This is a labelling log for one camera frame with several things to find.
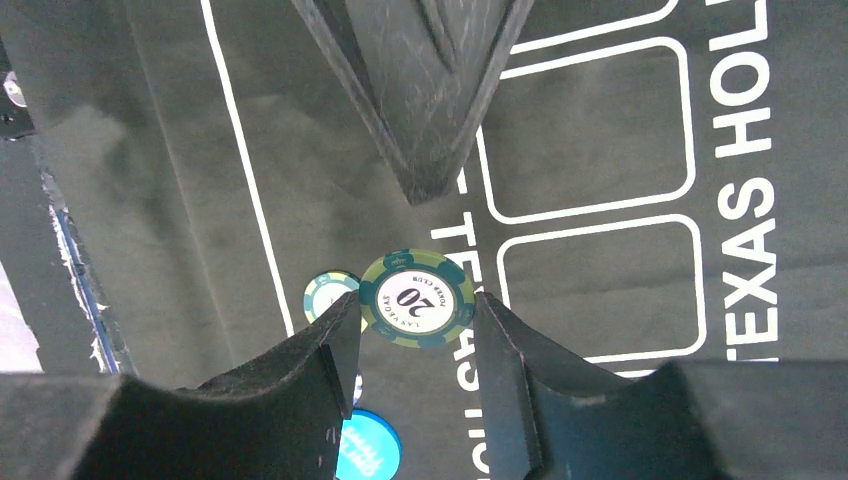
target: black plastic part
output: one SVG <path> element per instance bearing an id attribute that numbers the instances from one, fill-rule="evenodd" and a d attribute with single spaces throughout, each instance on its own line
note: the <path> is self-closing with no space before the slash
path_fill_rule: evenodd
<path id="1" fill-rule="evenodd" d="M 0 40 L 0 83 L 5 81 L 6 75 L 11 71 L 12 65 L 6 56 L 6 47 Z M 15 105 L 5 90 L 0 90 L 0 139 L 17 140 L 33 133 L 35 127 L 27 109 Z"/>
<path id="2" fill-rule="evenodd" d="M 465 163 L 533 0 L 292 0 L 410 204 Z"/>
<path id="3" fill-rule="evenodd" d="M 94 327 L 80 308 L 59 251 L 50 214 L 56 205 L 45 192 L 37 165 L 37 138 L 0 144 L 0 262 L 21 315 L 38 339 L 42 370 L 52 375 L 97 373 Z"/>
<path id="4" fill-rule="evenodd" d="M 493 480 L 848 475 L 848 362 L 671 362 L 630 384 L 491 294 L 477 312 Z"/>
<path id="5" fill-rule="evenodd" d="M 194 390 L 123 375 L 0 376 L 0 478 L 332 479 L 360 321 L 348 293 Z"/>

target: blue strip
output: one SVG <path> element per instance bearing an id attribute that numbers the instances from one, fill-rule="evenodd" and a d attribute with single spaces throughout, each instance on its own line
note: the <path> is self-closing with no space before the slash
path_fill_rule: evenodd
<path id="1" fill-rule="evenodd" d="M 106 334 L 106 328 L 100 320 L 100 309 L 97 308 L 97 302 L 94 301 L 94 295 L 91 293 L 91 288 L 88 285 L 88 278 L 85 276 L 85 265 L 79 258 L 76 244 L 71 236 L 71 230 L 68 228 L 67 214 L 59 210 L 56 212 L 56 218 L 59 220 L 59 226 L 62 227 L 62 234 L 65 236 L 65 244 L 67 244 L 68 251 L 71 253 L 74 276 L 79 281 L 80 290 L 82 290 L 85 303 L 88 306 L 88 311 L 94 323 L 94 331 L 97 333 L 97 339 L 103 347 L 103 354 L 106 356 L 106 364 L 110 372 L 118 373 L 118 364 L 115 362 L 115 356 L 112 353 L 112 343 L 109 341 L 109 335 Z"/>

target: textured black surface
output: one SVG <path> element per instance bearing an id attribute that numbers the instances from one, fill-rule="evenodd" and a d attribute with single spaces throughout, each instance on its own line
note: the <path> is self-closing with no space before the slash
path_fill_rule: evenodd
<path id="1" fill-rule="evenodd" d="M 294 0 L 412 205 L 465 164 L 533 0 Z"/>
<path id="2" fill-rule="evenodd" d="M 848 474 L 848 362 L 673 362 L 629 384 L 534 331 L 491 294 L 479 294 L 478 305 L 493 479 Z"/>
<path id="3" fill-rule="evenodd" d="M 0 261 L 49 374 L 98 372 L 95 334 L 59 251 L 32 138 L 0 144 Z"/>
<path id="4" fill-rule="evenodd" d="M 6 76 L 12 70 L 6 49 L 0 41 L 0 83 L 4 83 L 4 87 Z M 34 132 L 35 127 L 27 109 L 12 102 L 5 90 L 0 91 L 0 138 L 18 139 Z"/>
<path id="5" fill-rule="evenodd" d="M 129 376 L 0 376 L 0 476 L 332 479 L 352 408 L 358 306 L 347 294 L 311 327 L 197 389 Z"/>
<path id="6" fill-rule="evenodd" d="M 659 45 L 501 81 L 482 126 L 486 161 L 474 149 L 466 189 L 411 208 L 291 2 L 211 0 L 283 309 L 201 3 L 126 1 L 132 21 L 115 20 L 105 2 L 0 3 L 0 30 L 15 46 L 9 52 L 47 160 L 142 378 L 180 386 L 226 371 L 287 335 L 281 310 L 295 331 L 308 325 L 301 295 L 316 274 L 362 274 L 386 252 L 409 247 L 462 256 L 475 287 L 625 375 L 658 368 L 665 359 L 646 352 L 669 350 L 670 358 L 848 358 L 844 2 L 765 2 L 767 39 L 710 51 L 710 39 L 753 28 L 754 2 L 537 0 L 517 45 L 571 40 L 514 53 L 507 70 L 657 37 L 685 52 L 691 188 L 676 199 L 598 209 L 589 207 L 684 185 L 679 52 Z M 664 5 L 668 15 L 652 23 L 598 29 Z M 54 24 L 38 12 L 55 14 Z M 91 28 L 63 26 L 63 16 Z M 710 93 L 711 72 L 745 51 L 768 60 L 769 85 L 749 105 L 724 107 Z M 727 87 L 750 86 L 750 73 L 729 72 Z M 713 118 L 766 107 L 771 119 L 751 134 L 772 138 L 772 149 L 717 159 L 715 147 L 732 131 L 714 129 Z M 735 201 L 753 178 L 774 187 L 769 213 L 751 211 L 761 203 L 753 192 L 745 215 L 722 217 L 721 189 L 732 183 Z M 503 218 L 548 209 L 577 210 L 525 223 Z M 646 222 L 658 218 L 665 223 Z M 724 255 L 722 243 L 772 219 L 764 243 L 776 255 L 775 276 L 763 286 L 777 304 L 749 295 L 726 308 L 735 288 L 725 273 L 751 279 L 771 265 Z M 463 223 L 472 235 L 440 230 Z M 554 234 L 561 238 L 547 238 Z M 540 241 L 507 243 L 530 235 Z M 768 308 L 778 309 L 776 330 Z M 776 340 L 729 345 L 726 315 L 741 333 L 746 312 L 755 314 L 756 332 L 776 331 Z M 474 342 L 468 331 L 444 350 L 412 351 L 363 335 L 361 405 L 398 431 L 399 478 L 488 478 Z"/>

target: poker table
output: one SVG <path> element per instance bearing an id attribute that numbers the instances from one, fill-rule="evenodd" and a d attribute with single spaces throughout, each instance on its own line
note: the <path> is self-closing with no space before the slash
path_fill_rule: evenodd
<path id="1" fill-rule="evenodd" d="M 289 2 L 46 3 L 0 31 L 153 383 L 264 352 L 316 275 L 403 248 L 627 378 L 848 358 L 844 2 L 536 0 L 455 188 L 414 207 Z M 397 478 L 487 478 L 473 332 L 363 333 Z"/>

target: green poker chip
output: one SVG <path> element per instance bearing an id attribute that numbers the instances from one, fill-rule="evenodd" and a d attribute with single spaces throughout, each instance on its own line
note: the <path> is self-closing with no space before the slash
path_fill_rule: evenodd
<path id="1" fill-rule="evenodd" d="M 359 288 L 359 279 L 344 270 L 324 272 L 306 285 L 303 292 L 303 313 L 306 320 L 313 323 L 324 314 L 342 295 Z M 362 331 L 368 328 L 368 322 L 362 320 Z"/>
<path id="2" fill-rule="evenodd" d="M 428 250 L 391 252 L 359 284 L 362 317 L 393 343 L 411 348 L 446 345 L 474 316 L 474 287 L 462 268 Z"/>

